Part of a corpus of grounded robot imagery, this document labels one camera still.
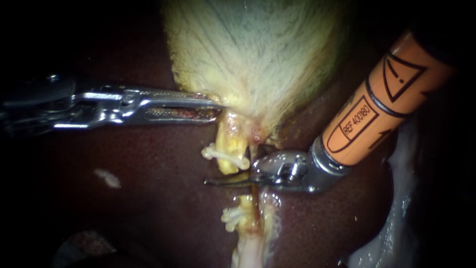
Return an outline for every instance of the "arrow symbol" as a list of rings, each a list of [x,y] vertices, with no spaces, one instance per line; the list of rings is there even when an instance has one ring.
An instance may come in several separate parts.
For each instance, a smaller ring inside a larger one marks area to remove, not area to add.
[[[382,132],[379,132],[380,134],[380,137],[378,137],[378,139],[372,143],[372,145],[368,148],[369,150],[372,149],[374,146],[376,146],[381,140],[383,140],[383,138],[389,134],[390,132],[392,132],[392,129],[387,129],[385,131],[382,131]]]

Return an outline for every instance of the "warning triangle symbol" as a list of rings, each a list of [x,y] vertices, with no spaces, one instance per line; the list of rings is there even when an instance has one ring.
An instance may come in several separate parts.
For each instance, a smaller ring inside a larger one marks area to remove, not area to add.
[[[426,67],[406,62],[390,53],[383,60],[385,90],[393,103],[418,79]]]

